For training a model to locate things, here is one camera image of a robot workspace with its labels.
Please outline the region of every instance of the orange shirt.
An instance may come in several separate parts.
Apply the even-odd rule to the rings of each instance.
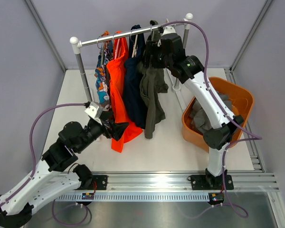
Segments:
[[[135,123],[129,119],[124,106],[124,102],[122,100],[124,91],[124,76],[126,72],[126,69],[124,68],[124,62],[128,59],[129,56],[127,40],[125,38],[115,39],[113,56],[115,56],[116,49],[118,53],[117,58],[111,60],[107,64],[107,68],[109,70],[111,78],[110,99],[112,103],[112,110],[115,116],[115,122],[128,122],[130,124],[119,141],[112,139],[112,149],[117,152],[122,152],[124,143],[131,141],[140,135],[143,130],[139,127],[136,127]]]

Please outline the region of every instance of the laundry basket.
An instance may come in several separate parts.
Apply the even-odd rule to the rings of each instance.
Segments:
[[[252,94],[248,90],[222,78],[210,77],[209,79],[216,91],[229,95],[229,99],[232,102],[232,112],[234,115],[241,115],[243,117],[244,123],[242,126],[245,127],[254,104]],[[186,141],[191,142],[209,152],[209,147],[205,143],[202,133],[196,129],[195,125],[191,124],[192,118],[190,117],[190,113],[195,101],[196,99],[194,97],[182,115],[183,126],[181,133]],[[231,142],[240,139],[241,135],[242,131],[237,129]]]

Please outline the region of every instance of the wall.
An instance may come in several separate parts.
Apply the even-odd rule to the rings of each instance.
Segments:
[[[69,39],[95,39],[105,30],[129,31],[135,24],[149,26],[194,15],[209,38],[211,67],[229,67],[235,59],[265,0],[33,0],[55,46],[68,68],[78,68]],[[95,68],[96,45],[82,51],[86,68]],[[190,32],[187,53],[205,59],[205,44],[196,29]]]
[[[250,117],[266,169],[274,172],[285,202],[285,0],[274,1],[235,70],[255,97]]]
[[[63,77],[24,1],[0,0],[0,194],[31,171],[30,127],[56,104]],[[34,133],[38,158],[51,118]]]

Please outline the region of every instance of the navy blue shirt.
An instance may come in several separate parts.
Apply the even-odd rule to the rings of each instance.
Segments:
[[[140,28],[140,25],[135,25],[131,28],[131,30]],[[137,64],[142,59],[146,44],[143,33],[138,34],[137,52],[136,56],[132,58],[135,36],[136,35],[133,35],[129,39],[129,59],[127,59],[124,63],[126,75],[124,77],[123,103],[130,120],[132,120],[137,127],[145,129],[148,108],[140,95],[139,86],[143,74],[137,72]]]

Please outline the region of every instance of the white table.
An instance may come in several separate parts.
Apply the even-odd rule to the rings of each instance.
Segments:
[[[87,79],[93,90],[93,97],[98,101],[95,88],[94,70],[87,70]],[[208,69],[208,75],[226,79],[224,69]],[[111,140],[104,136],[92,143],[78,155],[78,163],[85,164],[91,171],[201,171],[208,164],[208,153],[187,142],[181,135],[182,111],[176,95],[171,90],[171,81],[165,75],[169,86],[167,94],[159,94],[166,119],[156,125],[153,138],[145,139],[142,133],[134,140],[126,143],[123,152],[111,149]],[[193,95],[185,87],[182,94],[188,105]],[[86,95],[83,89],[79,70],[68,70],[60,91],[57,104],[84,103]],[[53,144],[58,133],[70,121],[78,121],[86,125],[89,117],[84,107],[63,107],[55,111],[48,132],[44,152]],[[244,142],[238,143],[227,154],[227,169],[232,171],[253,170],[252,161]]]

